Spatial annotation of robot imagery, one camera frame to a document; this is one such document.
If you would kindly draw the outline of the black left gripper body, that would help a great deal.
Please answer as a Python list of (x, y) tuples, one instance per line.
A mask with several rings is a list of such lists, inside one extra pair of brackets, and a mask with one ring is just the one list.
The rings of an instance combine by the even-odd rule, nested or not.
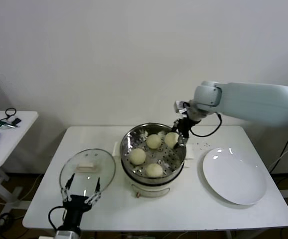
[(88, 199), (86, 196), (72, 195), (70, 199), (70, 201), (68, 199), (63, 201), (66, 210), (63, 225), (80, 225), (83, 214), (91, 210), (93, 203), (85, 203)]

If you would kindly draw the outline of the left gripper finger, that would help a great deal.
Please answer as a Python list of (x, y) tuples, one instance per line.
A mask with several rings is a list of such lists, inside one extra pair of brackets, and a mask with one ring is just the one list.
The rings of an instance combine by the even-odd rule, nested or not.
[(64, 174), (60, 175), (60, 193), (63, 203), (70, 202), (72, 200), (70, 188), (73, 183), (74, 176), (74, 173), (70, 176)]
[(93, 205), (96, 202), (98, 202), (100, 198), (101, 198), (101, 185), (100, 185), (100, 177), (99, 177), (97, 180), (97, 184), (96, 184), (93, 195), (91, 195), (85, 200), (85, 204)]

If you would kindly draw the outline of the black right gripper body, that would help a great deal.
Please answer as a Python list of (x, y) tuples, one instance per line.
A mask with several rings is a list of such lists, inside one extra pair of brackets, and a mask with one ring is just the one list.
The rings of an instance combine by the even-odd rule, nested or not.
[(189, 132), (191, 128), (196, 124), (196, 121), (193, 121), (189, 118), (178, 119), (177, 130), (183, 138), (189, 138)]

